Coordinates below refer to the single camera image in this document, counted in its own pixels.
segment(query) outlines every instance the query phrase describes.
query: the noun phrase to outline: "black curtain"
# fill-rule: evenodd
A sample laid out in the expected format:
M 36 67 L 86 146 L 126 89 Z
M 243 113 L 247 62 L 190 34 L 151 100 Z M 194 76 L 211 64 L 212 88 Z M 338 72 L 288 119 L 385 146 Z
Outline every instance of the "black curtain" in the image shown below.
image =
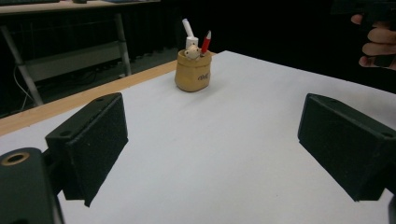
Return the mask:
M 18 50 L 25 61 L 71 50 L 88 48 L 118 40 L 114 14 L 120 12 L 131 61 L 164 48 L 181 48 L 184 30 L 179 1 L 139 4 L 117 10 L 51 13 L 45 16 L 18 17 L 7 22 Z M 15 63 L 0 35 L 0 118 L 18 111 L 25 94 L 13 77 Z M 16 79 L 27 89 L 16 69 Z

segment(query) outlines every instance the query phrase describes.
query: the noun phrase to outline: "screw hole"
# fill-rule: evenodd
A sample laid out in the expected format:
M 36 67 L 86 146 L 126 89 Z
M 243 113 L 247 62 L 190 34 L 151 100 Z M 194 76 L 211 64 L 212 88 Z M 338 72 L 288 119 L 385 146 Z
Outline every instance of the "screw hole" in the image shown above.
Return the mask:
M 69 135 L 71 132 L 70 131 L 64 131 L 62 133 L 60 133 L 60 136 L 65 137 L 67 135 Z
M 391 133 L 382 133 L 382 135 L 384 135 L 384 136 L 386 136 L 386 137 L 389 137 L 389 138 L 392 138 L 392 137 L 393 137 L 393 135 L 392 135 Z
M 21 163 L 29 158 L 29 153 L 27 152 L 19 152 L 12 155 L 7 156 L 5 159 L 1 161 L 2 165 L 9 166 Z

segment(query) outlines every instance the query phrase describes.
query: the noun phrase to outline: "white table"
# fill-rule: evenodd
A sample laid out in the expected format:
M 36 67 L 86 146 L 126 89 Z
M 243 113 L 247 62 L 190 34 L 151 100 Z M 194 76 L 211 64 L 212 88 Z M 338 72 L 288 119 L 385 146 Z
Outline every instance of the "white table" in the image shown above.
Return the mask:
M 66 223 L 389 222 L 389 191 L 355 203 L 297 131 L 309 92 L 392 129 L 396 95 L 230 51 L 213 56 L 211 68 L 198 92 L 179 90 L 175 72 L 121 91 L 130 142 L 90 208 L 59 194 Z M 47 149 L 45 135 L 79 109 L 1 136 L 0 153 Z

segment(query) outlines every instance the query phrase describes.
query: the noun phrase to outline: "pen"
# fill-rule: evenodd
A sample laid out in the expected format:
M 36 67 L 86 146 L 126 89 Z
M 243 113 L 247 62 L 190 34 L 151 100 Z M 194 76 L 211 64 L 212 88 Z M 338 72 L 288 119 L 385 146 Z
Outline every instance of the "pen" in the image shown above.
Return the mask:
M 209 43 L 210 43 L 211 38 L 212 38 L 212 32 L 209 30 L 207 32 L 207 35 L 205 36 L 204 43 L 202 44 L 202 47 L 201 47 L 201 57 L 205 56 L 205 53 L 207 52 L 207 49 L 209 48 Z
M 183 19 L 182 22 L 184 25 L 184 29 L 186 30 L 187 36 L 194 37 L 194 33 L 192 32 L 189 21 L 187 19 Z

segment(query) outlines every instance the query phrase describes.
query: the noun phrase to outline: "finger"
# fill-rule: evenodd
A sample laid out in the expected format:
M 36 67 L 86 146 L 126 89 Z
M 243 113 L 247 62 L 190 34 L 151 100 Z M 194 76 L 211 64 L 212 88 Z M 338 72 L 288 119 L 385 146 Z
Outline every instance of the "finger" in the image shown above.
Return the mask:
M 362 16 L 361 14 L 353 15 L 353 16 L 350 18 L 350 20 L 351 20 L 353 23 L 357 24 L 357 25 L 360 25 L 360 24 L 361 24 L 361 20 L 362 20 L 362 19 L 363 19 L 363 16 Z
M 367 43 L 361 51 L 368 56 L 396 54 L 396 45 Z
M 362 56 L 359 59 L 359 65 L 362 66 L 362 67 L 377 67 L 374 64 L 374 60 L 375 60 L 375 57 L 370 57 L 369 58 L 367 56 Z
M 363 20 L 363 15 L 355 14 L 350 18 L 350 20 L 357 25 L 361 25 L 361 22 Z M 388 29 L 390 27 L 390 23 L 387 21 L 376 21 L 373 23 L 373 27 Z
M 396 32 L 383 28 L 374 28 L 367 35 L 369 40 L 381 44 L 396 44 Z
M 359 59 L 359 65 L 362 67 L 378 67 L 374 64 L 374 62 L 375 62 L 375 57 L 362 56 Z M 390 64 L 389 67 L 383 67 L 383 68 L 387 68 L 387 69 L 396 71 L 396 61 L 393 60 L 393 62 Z

